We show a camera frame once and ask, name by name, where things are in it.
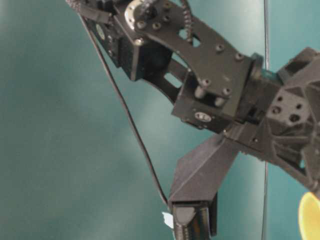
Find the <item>teal background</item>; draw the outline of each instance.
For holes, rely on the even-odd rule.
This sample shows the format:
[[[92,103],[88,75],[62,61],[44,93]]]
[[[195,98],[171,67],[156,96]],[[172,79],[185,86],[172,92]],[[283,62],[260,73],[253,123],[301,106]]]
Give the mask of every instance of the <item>teal background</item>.
[[[190,3],[240,52],[265,54],[263,0]],[[269,1],[272,70],[305,46],[320,49],[319,3],[304,3]],[[168,194],[177,159],[211,133],[182,124],[161,93],[109,63]],[[1,240],[173,238],[120,103],[63,0],[0,1],[0,71]],[[261,239],[264,186],[265,164],[240,155],[219,192],[215,239]],[[304,189],[275,167],[268,186],[267,239],[299,239]]]
[[[277,71],[305,47],[320,51],[320,1],[268,0],[270,69]],[[268,166],[267,240],[299,240],[298,207],[307,190]]]

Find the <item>bolt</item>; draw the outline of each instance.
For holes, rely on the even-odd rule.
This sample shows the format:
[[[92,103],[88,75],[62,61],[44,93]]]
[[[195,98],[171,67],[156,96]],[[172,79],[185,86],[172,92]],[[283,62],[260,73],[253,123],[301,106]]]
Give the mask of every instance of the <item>bolt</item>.
[[[197,86],[194,92],[194,96],[197,99],[203,99],[206,96],[206,91],[201,87],[201,86]]]
[[[110,57],[114,56],[114,53],[111,50],[108,51],[108,54],[109,54]]]
[[[162,25],[160,22],[155,22],[154,24],[152,24],[153,30],[158,31],[161,27],[162,27]]]
[[[138,21],[136,26],[138,27],[138,29],[142,30],[147,27],[147,23],[145,21]]]
[[[224,88],[223,89],[223,91],[222,91],[222,93],[224,94],[224,95],[226,95],[226,96],[229,96],[230,94],[231,94],[231,89],[230,88]]]
[[[218,44],[218,45],[215,47],[215,50],[216,50],[218,53],[222,53],[222,52],[225,50],[225,46],[222,45],[222,44]]]
[[[226,100],[222,97],[217,97],[214,101],[214,105],[218,108],[222,107],[223,104],[225,104]]]
[[[169,23],[170,22],[170,17],[168,15],[164,15],[162,20],[165,22],[165,23]]]
[[[245,56],[239,52],[235,55],[235,60],[238,62],[241,62],[244,58]]]
[[[134,40],[134,44],[137,45],[137,46],[142,46],[144,43],[145,43],[145,40],[142,37],[137,38],[136,40]]]
[[[105,36],[105,33],[103,31],[103,29],[101,28],[101,26],[99,24],[96,24],[95,25],[95,29],[99,35],[99,37],[102,39],[102,40],[105,40],[106,39],[106,36]]]

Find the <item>wire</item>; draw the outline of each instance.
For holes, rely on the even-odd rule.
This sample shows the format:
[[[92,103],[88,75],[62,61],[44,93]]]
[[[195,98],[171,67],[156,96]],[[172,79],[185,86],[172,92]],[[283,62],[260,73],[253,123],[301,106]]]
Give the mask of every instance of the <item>wire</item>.
[[[152,175],[152,179],[153,179],[153,181],[155,183],[155,186],[156,186],[156,189],[157,189],[157,191],[158,191],[158,193],[160,195],[160,198],[163,201],[163,203],[168,207],[168,200],[167,200],[167,198],[166,198],[166,196],[164,194],[164,191],[163,191],[163,189],[162,189],[162,187],[160,185],[160,182],[159,182],[159,179],[157,177],[156,171],[155,171],[154,166],[153,166],[153,164],[151,162],[151,159],[150,159],[150,156],[149,156],[148,151],[146,149],[146,146],[145,146],[145,144],[144,144],[144,142],[143,142],[143,140],[142,140],[142,138],[141,138],[141,136],[140,136],[140,134],[138,132],[138,129],[137,129],[136,124],[135,124],[135,122],[133,120],[133,117],[132,117],[132,115],[131,115],[131,113],[129,111],[128,105],[127,105],[123,95],[121,94],[121,91],[120,91],[120,89],[119,89],[119,87],[118,87],[118,85],[117,85],[117,83],[116,83],[111,71],[110,71],[110,68],[109,68],[109,66],[108,66],[108,64],[107,64],[107,62],[106,62],[106,60],[105,60],[105,58],[104,58],[104,56],[103,56],[98,44],[96,42],[96,40],[94,39],[93,34],[90,32],[84,17],[81,16],[80,14],[79,14],[79,17],[81,19],[81,22],[82,22],[86,32],[89,35],[89,38],[90,38],[90,40],[91,40],[91,42],[92,42],[92,44],[93,44],[93,46],[94,46],[94,48],[95,48],[95,50],[96,50],[96,52],[98,54],[100,60],[101,60],[101,63],[102,63],[103,68],[105,70],[105,73],[108,76],[109,81],[110,81],[110,83],[111,83],[116,95],[118,96],[118,98],[120,100],[120,103],[121,103],[121,105],[122,105],[122,107],[124,109],[124,112],[125,112],[125,114],[126,114],[126,116],[128,118],[128,121],[130,123],[131,129],[132,129],[132,131],[134,133],[134,136],[135,136],[135,138],[136,138],[136,140],[137,140],[137,142],[138,142],[138,144],[139,144],[139,146],[140,146],[140,148],[141,148],[141,150],[143,152],[143,155],[144,155],[144,157],[146,159],[146,163],[147,163],[147,165],[149,167],[149,170],[150,170],[151,175]]]

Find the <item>hole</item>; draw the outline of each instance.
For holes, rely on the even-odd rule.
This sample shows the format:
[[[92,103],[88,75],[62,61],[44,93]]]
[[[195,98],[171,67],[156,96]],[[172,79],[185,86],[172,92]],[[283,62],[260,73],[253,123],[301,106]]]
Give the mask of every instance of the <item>hole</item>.
[[[252,107],[248,113],[249,117],[254,118],[256,113],[257,113],[257,108],[256,107]]]
[[[291,122],[296,123],[300,120],[300,116],[297,114],[292,114],[289,119]]]
[[[304,169],[306,166],[305,166],[305,161],[303,161],[303,160],[301,160],[300,161],[300,164],[299,164],[299,167],[301,168],[301,169]]]
[[[182,85],[182,83],[169,72],[166,75],[164,75],[164,78],[176,88],[180,88]]]
[[[174,60],[176,60],[178,63],[180,63],[182,66],[184,66],[185,68],[188,68],[188,65],[186,64],[186,62],[176,53],[172,54],[172,58]]]
[[[181,29],[179,32],[179,36],[184,39],[187,40],[187,31],[185,29]],[[199,40],[199,38],[196,35],[193,35],[193,46],[195,48],[199,47],[201,45],[201,42]]]

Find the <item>screw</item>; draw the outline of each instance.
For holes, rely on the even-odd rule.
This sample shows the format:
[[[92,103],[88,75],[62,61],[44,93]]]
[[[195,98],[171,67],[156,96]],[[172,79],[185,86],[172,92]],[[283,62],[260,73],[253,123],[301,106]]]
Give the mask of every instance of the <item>screw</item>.
[[[241,62],[244,58],[245,56],[239,52],[235,55],[235,60],[238,62]]]
[[[138,21],[136,26],[138,27],[138,29],[142,30],[147,27],[147,23],[145,21]]]
[[[170,22],[170,17],[168,15],[164,15],[162,20],[165,22],[165,23],[169,23]]]
[[[162,25],[160,22],[155,22],[154,24],[152,24],[153,30],[158,31],[161,27],[162,27]]]
[[[273,114],[279,114],[279,113],[281,113],[281,108],[278,107],[278,106],[273,107],[273,108],[272,108],[272,113],[273,113]]]
[[[211,121],[212,121],[212,118],[208,115],[208,114],[206,114],[206,113],[204,113],[204,112],[196,112],[195,114],[194,114],[194,117],[197,119],[197,120],[199,120],[199,121],[201,121],[201,122],[203,122],[203,123],[210,123]]]
[[[222,52],[225,50],[225,46],[222,45],[222,44],[218,44],[218,45],[215,47],[215,50],[216,50],[218,53],[222,53]]]
[[[211,81],[209,79],[203,79],[201,82],[205,88],[209,87],[211,84]]]
[[[172,4],[169,1],[166,1],[163,4],[163,8],[164,8],[165,11],[169,11],[172,8]]]
[[[109,43],[112,43],[114,41],[114,38],[111,35],[108,35],[108,40],[109,40]]]
[[[222,91],[222,93],[224,94],[224,95],[226,95],[226,96],[229,96],[230,94],[231,94],[231,89],[230,88],[224,88],[223,89],[223,91]]]
[[[145,43],[145,40],[142,37],[137,38],[136,40],[134,40],[134,44],[137,45],[137,46],[142,46],[144,43]]]

